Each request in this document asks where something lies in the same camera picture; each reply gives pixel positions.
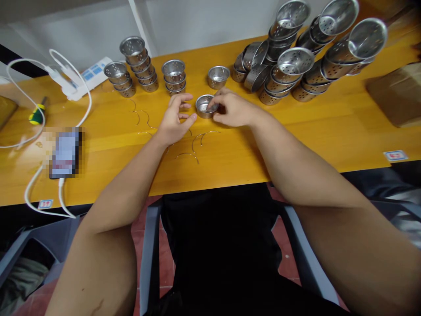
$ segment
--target yellow wooden desk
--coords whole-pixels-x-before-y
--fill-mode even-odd
[[[83,127],[86,131],[84,161],[76,179],[68,179],[64,194],[66,205],[93,203],[103,188],[132,159],[154,134],[146,124],[158,127],[166,110],[167,95],[162,64],[169,59],[182,59],[186,63],[187,92],[194,95],[191,102],[202,94],[213,94],[207,84],[207,72],[215,65],[232,68],[237,55],[256,39],[217,45],[192,51],[161,56],[152,59],[158,73],[160,87],[154,93],[144,92],[139,84],[132,98],[124,99],[113,90],[109,82],[92,92],[93,108]],[[421,159],[421,127],[398,129],[390,124],[364,88],[364,82],[385,75],[401,66],[417,60],[417,52],[409,45],[421,40],[418,32],[412,32],[393,46],[385,48],[376,61],[360,75],[344,77],[332,84],[328,92],[309,103],[300,103],[288,96],[275,106],[263,105],[256,94],[247,93],[243,84],[231,78],[227,87],[246,99],[271,112],[307,146],[316,151],[338,171],[353,171],[388,167],[384,151],[404,150],[410,160]],[[60,87],[49,77],[19,83],[37,102],[48,96],[47,127],[75,126],[85,113],[87,96],[79,102],[67,101]],[[10,145],[27,139],[39,127],[28,122],[33,105],[12,85],[1,86],[0,95],[18,102],[20,108],[0,131],[0,144]],[[192,153],[192,141],[198,134],[210,133],[195,141],[199,159],[180,153]],[[234,186],[269,180],[263,159],[248,129],[228,128],[198,118],[190,133],[173,145],[163,156],[153,181],[150,195],[168,194],[215,187]],[[24,203],[23,194],[27,183],[45,157],[45,140],[40,137],[19,149],[0,150],[0,206]],[[58,207],[58,182],[42,174],[31,193],[32,201],[53,199]]]

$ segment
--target white cable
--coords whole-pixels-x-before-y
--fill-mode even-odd
[[[9,76],[9,79],[10,79],[10,81],[23,93],[23,95],[24,96],[26,96],[34,105],[35,105],[35,107],[41,112],[41,115],[42,115],[42,117],[43,117],[43,123],[41,124],[41,128],[39,129],[39,131],[34,135],[34,136],[32,136],[31,138],[28,138],[27,140],[25,140],[25,141],[23,141],[23,142],[21,142],[21,143],[18,143],[18,144],[15,144],[15,145],[10,145],[10,146],[0,146],[0,148],[13,148],[13,147],[19,147],[19,146],[21,146],[21,145],[24,145],[24,144],[26,144],[26,143],[29,143],[30,141],[32,141],[33,139],[36,139],[36,138],[38,138],[38,136],[43,132],[43,128],[44,128],[44,126],[45,126],[45,115],[44,115],[44,112],[39,108],[39,106],[38,106],[38,104],[33,100],[33,99],[31,99],[31,97],[29,96],[29,95],[27,95],[19,86],[18,86],[18,84],[13,80],[13,78],[12,78],[12,76],[10,75],[10,68],[11,68],[11,66],[13,66],[14,64],[16,64],[16,63],[19,63],[19,62],[21,62],[21,61],[30,61],[30,62],[32,62],[32,63],[38,63],[38,64],[40,64],[41,66],[43,66],[44,68],[46,67],[42,62],[39,62],[39,61],[36,61],[36,60],[34,60],[34,59],[28,59],[28,58],[20,58],[20,59],[16,59],[16,60],[14,60],[14,61],[11,61],[10,63],[8,63],[7,64],[7,67],[6,67],[6,73],[7,73],[7,75]]]
[[[56,50],[52,50],[52,49],[50,49],[50,55],[51,55],[51,57],[61,66],[61,67],[64,67],[54,56],[53,56],[53,53],[55,53],[55,54],[57,54],[57,55],[59,55],[61,58],[63,58],[69,65],[70,65],[70,67],[72,67],[73,68],[73,70],[76,72],[76,74],[79,76],[79,78],[82,80],[82,82],[84,83],[84,85],[85,85],[85,88],[86,88],[86,91],[87,91],[87,93],[88,93],[88,97],[89,97],[89,105],[88,105],[88,109],[86,110],[86,113],[85,113],[85,116],[83,116],[83,118],[82,118],[82,120],[79,122],[79,124],[78,125],[76,125],[76,128],[77,127],[79,127],[80,125],[82,125],[83,123],[84,123],[84,121],[86,120],[86,118],[88,117],[88,115],[89,115],[89,112],[91,111],[91,108],[92,108],[92,96],[91,96],[91,93],[90,93],[90,91],[89,91],[89,87],[88,87],[88,85],[86,84],[86,81],[84,80],[84,78],[82,77],[82,75],[78,72],[78,70],[73,66],[73,64],[66,58],[66,57],[64,57],[62,54],[60,54],[59,52],[57,52]],[[17,147],[17,146],[20,146],[20,145],[23,145],[23,144],[25,144],[25,143],[27,143],[27,142],[29,142],[29,141],[31,141],[31,140],[33,140],[34,138],[36,138],[36,137],[38,137],[40,134],[41,134],[41,132],[42,132],[42,130],[43,130],[43,128],[44,128],[44,126],[45,126],[45,121],[46,121],[46,119],[45,119],[45,116],[44,116],[44,113],[43,113],[43,111],[41,111],[41,109],[39,108],[39,106],[38,106],[38,104],[33,100],[33,99],[31,99],[17,84],[16,84],[16,82],[12,79],[12,77],[11,77],[11,75],[10,75],[10,73],[9,73],[9,69],[10,69],[10,67],[12,66],[12,65],[14,65],[14,64],[16,64],[16,63],[18,63],[18,62],[21,62],[21,61],[30,61],[30,62],[35,62],[35,63],[39,63],[39,64],[41,64],[44,68],[46,68],[46,65],[44,65],[43,63],[41,63],[41,62],[39,62],[39,61],[36,61],[36,60],[33,60],[33,59],[27,59],[27,58],[21,58],[21,59],[17,59],[17,60],[14,60],[14,61],[12,61],[12,62],[10,62],[8,65],[7,65],[7,67],[6,67],[6,72],[7,72],[7,75],[9,76],[9,78],[10,78],[10,80],[12,81],[12,83],[36,106],[36,108],[37,109],[39,109],[40,110],[40,112],[41,112],[41,115],[42,115],[42,117],[43,117],[43,123],[42,123],[42,126],[41,126],[41,129],[39,130],[39,132],[35,135],[35,136],[33,136],[33,137],[31,137],[31,138],[29,138],[29,139],[27,139],[26,141],[24,141],[24,142],[22,142],[22,143],[19,143],[19,144],[16,144],[16,145],[13,145],[13,146],[2,146],[2,147],[0,147],[0,148],[12,148],[12,147]],[[67,215],[64,215],[64,214],[57,214],[57,213],[50,213],[50,212],[46,212],[46,211],[42,211],[42,210],[39,210],[39,209],[37,209],[37,208],[35,208],[33,205],[32,205],[32,203],[29,201],[29,192],[30,192],[30,190],[31,190],[31,188],[32,188],[32,186],[33,186],[33,184],[34,184],[34,182],[35,182],[35,180],[38,178],[38,176],[40,175],[40,173],[42,172],[42,169],[43,169],[43,167],[41,166],[38,170],[37,170],[37,172],[35,173],[35,175],[32,177],[32,179],[31,179],[31,181],[29,181],[29,183],[28,183],[28,185],[27,185],[27,187],[26,187],[26,190],[25,190],[25,194],[24,194],[24,199],[25,199],[25,202],[26,202],[26,204],[31,208],[31,209],[33,209],[34,211],[36,211],[36,212],[38,212],[38,213],[42,213],[42,214],[48,214],[48,215],[56,215],[56,216],[63,216],[63,217],[68,217],[68,218],[76,218],[72,213],[70,213],[70,211],[67,209],[67,207],[66,207],[66,205],[65,205],[65,203],[64,203],[64,200],[63,200],[63,186],[64,186],[64,181],[65,181],[65,179],[59,179],[59,190],[58,190],[58,197],[59,197],[59,200],[60,200],[60,205],[61,205],[61,207],[64,209],[64,211],[67,213]]]

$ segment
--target phone screen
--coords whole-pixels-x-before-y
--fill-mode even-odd
[[[58,133],[50,163],[50,179],[72,178],[78,173],[81,142],[82,132],[79,129]]]

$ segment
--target chair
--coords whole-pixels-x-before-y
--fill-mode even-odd
[[[63,269],[64,261],[79,223],[80,216],[77,216],[76,219],[64,219],[56,223],[23,231],[0,261],[0,287],[7,279],[25,245],[31,238],[37,240],[55,258],[55,262],[43,284],[57,279]]]
[[[405,211],[421,222],[421,207],[416,204],[388,199],[376,199],[371,202],[389,221],[393,220],[399,212]],[[155,305],[159,301],[159,219],[161,210],[162,202],[158,200],[148,207],[146,212],[140,267],[141,316],[147,312],[148,306]],[[339,305],[338,295],[311,249],[294,208],[279,203],[279,212],[291,243],[303,288]]]

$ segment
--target red tile floor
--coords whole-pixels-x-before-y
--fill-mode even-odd
[[[270,188],[272,198],[278,201],[285,201],[283,197],[277,192],[275,188]],[[140,213],[138,219],[132,225],[132,238],[136,248],[136,256],[138,264],[138,275],[140,273],[140,262],[142,260],[142,247],[143,238],[145,234],[145,220],[146,220],[146,208],[150,204],[159,200],[161,196],[149,197],[146,201],[146,206]],[[289,243],[288,235],[285,230],[282,219],[278,217],[275,226],[272,229],[273,235],[278,242],[282,250],[282,262],[279,266],[279,274],[292,280],[293,282],[301,285],[300,277],[298,276],[298,270],[295,263],[291,244]],[[175,265],[172,260],[170,246],[168,244],[167,234],[160,224],[159,231],[159,274],[160,274],[160,295],[161,297],[166,294],[172,287],[174,282]],[[139,277],[138,288],[136,295],[136,305],[133,312],[134,316],[139,316]],[[43,316],[47,309],[48,303],[50,302],[51,295],[56,286],[56,282],[51,282],[29,296],[24,305],[20,307],[14,316]]]

